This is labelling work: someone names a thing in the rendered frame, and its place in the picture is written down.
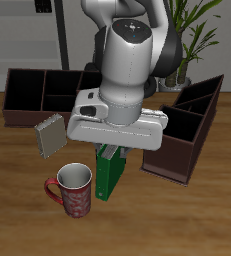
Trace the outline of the grey shelf unit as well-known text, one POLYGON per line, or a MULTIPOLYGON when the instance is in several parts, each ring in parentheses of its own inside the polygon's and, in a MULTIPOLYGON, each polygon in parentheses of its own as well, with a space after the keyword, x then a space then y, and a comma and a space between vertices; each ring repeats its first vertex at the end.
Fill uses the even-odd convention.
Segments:
POLYGON ((0 63, 68 70, 63 0, 0 0, 0 63))

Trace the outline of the red patterned mug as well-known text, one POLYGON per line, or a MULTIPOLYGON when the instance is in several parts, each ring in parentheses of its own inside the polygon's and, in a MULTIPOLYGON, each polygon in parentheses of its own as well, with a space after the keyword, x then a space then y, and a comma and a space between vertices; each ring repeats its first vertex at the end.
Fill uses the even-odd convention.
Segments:
POLYGON ((86 165, 71 163, 63 166, 55 178, 47 179, 44 189, 68 216, 81 218, 91 208, 91 180, 92 172, 86 165))

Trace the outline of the green pot plant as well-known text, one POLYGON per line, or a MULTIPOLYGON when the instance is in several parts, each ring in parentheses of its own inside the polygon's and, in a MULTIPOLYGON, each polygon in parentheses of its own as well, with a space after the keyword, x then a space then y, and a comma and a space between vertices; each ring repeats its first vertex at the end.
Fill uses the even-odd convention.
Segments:
POLYGON ((205 12, 221 2, 222 0, 211 0, 208 3, 204 3, 204 0, 200 0, 192 10, 189 10, 189 0, 169 0, 172 21, 179 38, 182 38, 182 34, 186 29, 190 29, 192 41, 189 46, 182 43, 185 57, 177 70, 166 78, 158 79, 158 89, 160 92, 179 92, 191 84, 191 80, 186 76, 188 64, 192 60, 201 60, 198 54, 206 47, 218 44, 218 41, 212 41, 216 29, 212 29, 206 35, 201 36, 206 22, 196 25, 196 27, 192 27, 192 24, 205 12))

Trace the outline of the dark brown desk caddy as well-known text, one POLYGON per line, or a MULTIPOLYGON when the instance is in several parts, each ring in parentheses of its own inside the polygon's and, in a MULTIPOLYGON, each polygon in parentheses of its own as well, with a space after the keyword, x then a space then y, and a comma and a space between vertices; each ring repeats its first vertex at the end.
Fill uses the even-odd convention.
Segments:
POLYGON ((6 127, 32 128, 59 113, 68 125, 80 90, 100 86, 98 71, 9 69, 2 112, 6 127))
POLYGON ((185 87, 172 106, 160 109, 168 116, 162 145, 145 150, 142 172, 187 186, 216 115, 223 75, 185 87))

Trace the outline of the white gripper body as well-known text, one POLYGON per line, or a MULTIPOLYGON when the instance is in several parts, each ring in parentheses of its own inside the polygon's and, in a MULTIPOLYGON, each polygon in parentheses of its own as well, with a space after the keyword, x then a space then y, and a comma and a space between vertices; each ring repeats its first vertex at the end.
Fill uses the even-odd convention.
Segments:
POLYGON ((162 144, 168 116, 159 110, 143 108, 139 119, 127 127, 115 127, 99 118, 72 111, 67 127, 71 140, 157 150, 162 144))

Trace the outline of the beige book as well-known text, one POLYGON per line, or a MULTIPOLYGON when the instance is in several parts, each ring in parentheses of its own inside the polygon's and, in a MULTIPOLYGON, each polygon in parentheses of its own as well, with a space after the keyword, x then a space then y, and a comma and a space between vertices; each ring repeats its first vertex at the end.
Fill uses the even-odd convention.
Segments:
POLYGON ((56 113, 34 127, 40 156, 44 159, 67 144, 64 118, 56 113))

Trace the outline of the green book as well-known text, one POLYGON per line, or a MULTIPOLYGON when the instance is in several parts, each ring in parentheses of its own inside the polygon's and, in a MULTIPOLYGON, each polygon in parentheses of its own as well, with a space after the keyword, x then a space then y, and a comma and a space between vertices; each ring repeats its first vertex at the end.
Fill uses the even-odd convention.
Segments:
POLYGON ((123 174, 126 159, 120 157, 122 147, 104 144, 97 154, 95 196, 107 201, 123 174))

